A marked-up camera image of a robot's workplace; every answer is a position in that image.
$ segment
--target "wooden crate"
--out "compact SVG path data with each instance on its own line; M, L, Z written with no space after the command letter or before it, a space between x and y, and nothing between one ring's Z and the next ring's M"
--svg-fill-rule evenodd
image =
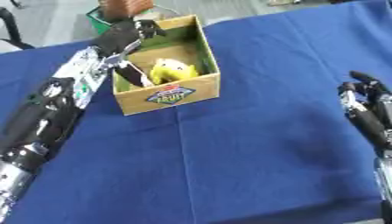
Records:
M221 74L197 17L176 17L158 24L167 36L145 40L141 51L130 55L129 60L146 74L157 59L179 60L195 65L200 76L140 88L114 73L114 95L125 115L219 97Z

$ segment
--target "blue table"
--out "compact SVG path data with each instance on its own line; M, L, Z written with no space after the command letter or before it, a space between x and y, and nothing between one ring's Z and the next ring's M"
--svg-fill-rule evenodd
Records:
M383 1L206 28L221 97L122 116L110 80L10 224L343 223L379 217L371 145L345 119L348 71L392 87ZM0 122L86 43L0 55Z

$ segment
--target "yellow toy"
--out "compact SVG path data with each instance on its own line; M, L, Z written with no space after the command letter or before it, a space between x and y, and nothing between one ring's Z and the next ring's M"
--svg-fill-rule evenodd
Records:
M188 66L175 59L158 59L150 72L155 85L170 81L183 81L199 76L195 66Z

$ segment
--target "robotic arm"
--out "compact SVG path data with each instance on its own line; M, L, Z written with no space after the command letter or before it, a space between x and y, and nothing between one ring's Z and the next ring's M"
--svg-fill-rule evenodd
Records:
M359 82L339 87L340 103L348 120L374 146L374 172L381 190L381 213L392 224L392 93L377 79L352 71ZM359 101L356 93L366 98Z
M114 24L28 95L6 123L0 142L0 223L42 164L54 158L73 133L110 70L128 81L140 80L142 72L125 58L155 35L165 32L152 20Z

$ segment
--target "floor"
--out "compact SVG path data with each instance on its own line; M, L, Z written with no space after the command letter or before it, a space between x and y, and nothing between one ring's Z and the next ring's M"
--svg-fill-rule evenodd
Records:
M13 7L9 0L0 6L11 11L23 40L34 46L52 46L91 39L96 32L85 14L97 6L97 0L19 0L26 7ZM268 0L155 0L154 3L180 14L197 14L205 25L234 18L278 13L327 4L326 0L304 0L301 4L270 7ZM0 22L0 38L7 38Z

